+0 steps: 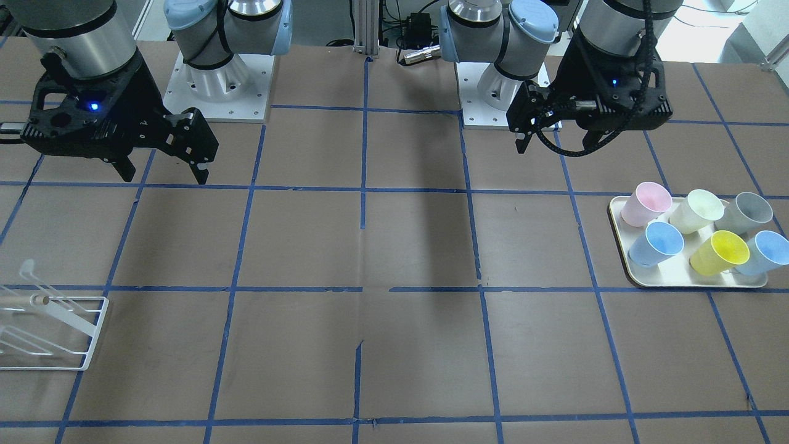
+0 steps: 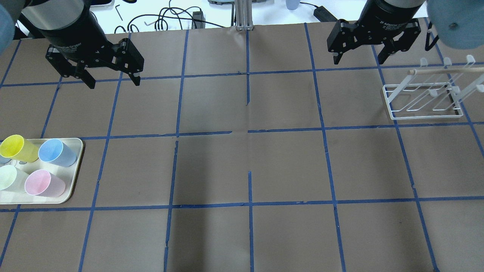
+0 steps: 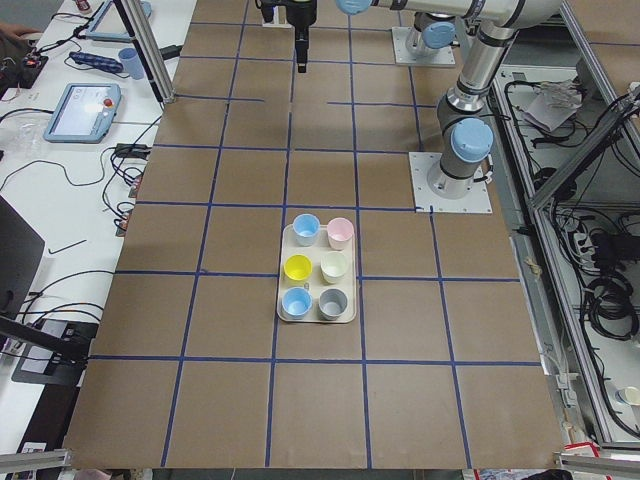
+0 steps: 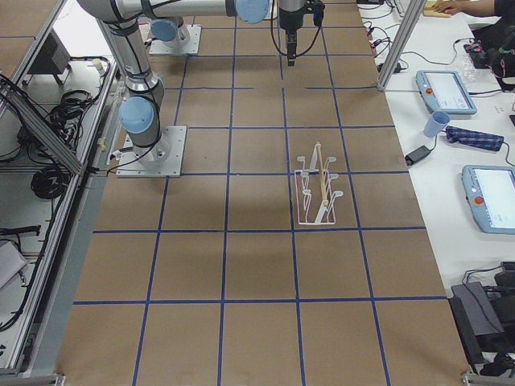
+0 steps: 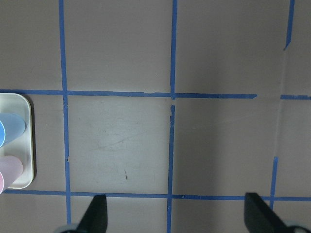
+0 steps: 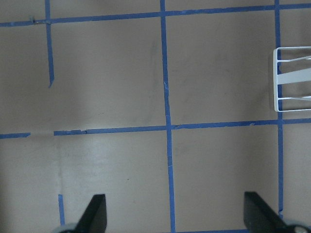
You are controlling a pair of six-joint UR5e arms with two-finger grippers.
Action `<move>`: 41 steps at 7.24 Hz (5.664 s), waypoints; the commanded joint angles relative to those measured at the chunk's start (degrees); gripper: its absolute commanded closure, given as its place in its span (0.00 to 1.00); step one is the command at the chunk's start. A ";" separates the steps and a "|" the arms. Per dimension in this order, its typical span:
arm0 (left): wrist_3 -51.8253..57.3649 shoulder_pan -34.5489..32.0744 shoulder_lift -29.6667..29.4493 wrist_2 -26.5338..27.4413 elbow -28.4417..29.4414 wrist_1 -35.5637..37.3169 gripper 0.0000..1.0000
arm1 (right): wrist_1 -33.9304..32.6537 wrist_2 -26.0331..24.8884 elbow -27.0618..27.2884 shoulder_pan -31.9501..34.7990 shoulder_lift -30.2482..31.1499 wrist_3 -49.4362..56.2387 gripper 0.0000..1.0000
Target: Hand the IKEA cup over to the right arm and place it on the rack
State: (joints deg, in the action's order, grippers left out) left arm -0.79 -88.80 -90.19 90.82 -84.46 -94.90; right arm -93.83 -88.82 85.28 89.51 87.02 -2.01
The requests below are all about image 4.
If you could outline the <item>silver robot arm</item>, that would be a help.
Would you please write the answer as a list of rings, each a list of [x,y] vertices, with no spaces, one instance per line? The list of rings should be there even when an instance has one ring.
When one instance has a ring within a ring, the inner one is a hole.
[[[272,10],[268,1],[82,1],[80,6],[109,32],[108,45],[123,70],[129,92],[118,110],[134,153],[144,162],[163,160],[171,148],[163,137],[160,105],[164,85],[150,66],[138,19],[149,18],[153,35],[178,41],[183,17],[238,17],[249,24],[261,22]]]
[[[150,31],[156,39],[171,47],[183,46],[191,38],[182,17],[153,19]]]

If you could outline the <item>person's hand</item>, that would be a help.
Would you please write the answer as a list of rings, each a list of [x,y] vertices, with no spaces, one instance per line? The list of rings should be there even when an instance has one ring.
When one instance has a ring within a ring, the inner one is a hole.
[[[437,1],[432,10],[440,14],[454,14],[456,12],[452,1]]]

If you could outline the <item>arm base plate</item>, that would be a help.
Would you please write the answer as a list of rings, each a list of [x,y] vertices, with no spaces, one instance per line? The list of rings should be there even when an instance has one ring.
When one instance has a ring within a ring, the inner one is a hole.
[[[200,48],[202,26],[199,24],[182,25],[173,40],[155,39],[150,45],[150,55],[184,56],[197,55]]]
[[[159,142],[145,156],[140,158],[146,152],[142,148],[121,155],[122,166],[116,169],[116,175],[128,178],[179,177],[186,136],[186,126],[162,127]]]

